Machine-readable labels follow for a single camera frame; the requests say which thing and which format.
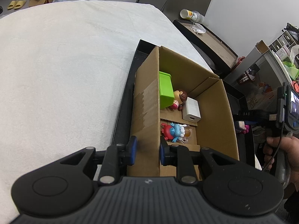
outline black tray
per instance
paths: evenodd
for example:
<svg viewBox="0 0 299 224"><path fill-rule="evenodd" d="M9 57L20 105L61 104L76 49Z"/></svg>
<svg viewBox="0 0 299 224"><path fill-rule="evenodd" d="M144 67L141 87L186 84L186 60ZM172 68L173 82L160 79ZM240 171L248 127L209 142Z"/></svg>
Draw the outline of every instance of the black tray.
<svg viewBox="0 0 299 224"><path fill-rule="evenodd" d="M112 135L112 144L126 144L129 141L133 111L135 73L155 46L156 45L143 40L139 41L117 115L115 129ZM223 83L227 92L232 114L237 114L240 109L247 109L245 96L229 84L225 82ZM254 144L251 128L246 135L237 134L237 141L240 161L254 166Z"/></svg>

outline open cardboard box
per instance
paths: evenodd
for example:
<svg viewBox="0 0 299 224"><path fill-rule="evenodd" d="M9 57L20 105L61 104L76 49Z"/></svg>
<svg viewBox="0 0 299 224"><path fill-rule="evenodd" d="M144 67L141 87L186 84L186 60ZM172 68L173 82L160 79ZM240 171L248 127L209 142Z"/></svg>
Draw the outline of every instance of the open cardboard box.
<svg viewBox="0 0 299 224"><path fill-rule="evenodd" d="M183 89L188 97L198 101L201 120L193 127L191 140L184 145L197 151L200 147L211 147L239 160L233 118L222 80L165 47L155 47L135 76L131 135L137 136L138 144L135 164L128 167L128 175L176 175L175 167L160 164L161 122L186 122L181 112L160 110L159 71L171 75L174 90Z"/></svg>

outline yellow slipper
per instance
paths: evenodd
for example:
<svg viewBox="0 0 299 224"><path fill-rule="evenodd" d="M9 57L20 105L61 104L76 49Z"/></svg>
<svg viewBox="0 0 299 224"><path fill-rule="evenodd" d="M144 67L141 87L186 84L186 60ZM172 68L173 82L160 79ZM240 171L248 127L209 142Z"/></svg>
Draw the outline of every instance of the yellow slipper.
<svg viewBox="0 0 299 224"><path fill-rule="evenodd" d="M18 1L17 4L15 5L15 10L22 8L26 3L26 0Z"/></svg>
<svg viewBox="0 0 299 224"><path fill-rule="evenodd" d="M7 10L11 10L13 9L18 1L11 1L11 3L8 5Z"/></svg>

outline green plastic box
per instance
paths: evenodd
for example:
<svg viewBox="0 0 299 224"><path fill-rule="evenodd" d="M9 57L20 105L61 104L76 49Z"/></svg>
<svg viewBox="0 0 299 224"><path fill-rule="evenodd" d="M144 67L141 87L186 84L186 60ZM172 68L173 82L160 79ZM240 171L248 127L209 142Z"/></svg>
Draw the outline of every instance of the green plastic box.
<svg viewBox="0 0 299 224"><path fill-rule="evenodd" d="M159 72L160 87L160 109L165 109L173 105L174 94L171 84L171 75L165 72Z"/></svg>

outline charger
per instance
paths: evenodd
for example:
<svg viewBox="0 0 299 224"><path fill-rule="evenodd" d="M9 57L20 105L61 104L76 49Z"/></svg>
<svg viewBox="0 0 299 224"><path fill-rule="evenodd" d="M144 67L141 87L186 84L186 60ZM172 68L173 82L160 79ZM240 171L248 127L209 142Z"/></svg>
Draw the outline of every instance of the charger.
<svg viewBox="0 0 299 224"><path fill-rule="evenodd" d="M195 99L187 98L186 103L183 105L183 119L193 123L201 119L198 102Z"/></svg>

